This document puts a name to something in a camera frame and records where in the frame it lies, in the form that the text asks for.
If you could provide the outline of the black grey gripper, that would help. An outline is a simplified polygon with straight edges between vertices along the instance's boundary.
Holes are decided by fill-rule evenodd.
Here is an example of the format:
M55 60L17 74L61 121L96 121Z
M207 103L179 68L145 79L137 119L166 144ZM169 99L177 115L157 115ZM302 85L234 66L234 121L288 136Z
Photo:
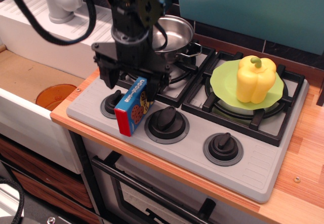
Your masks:
M154 101L160 89L171 81L167 63L152 48L152 36L135 43L94 43L94 61L98 64L100 79L113 89L121 71L147 79L146 95Z

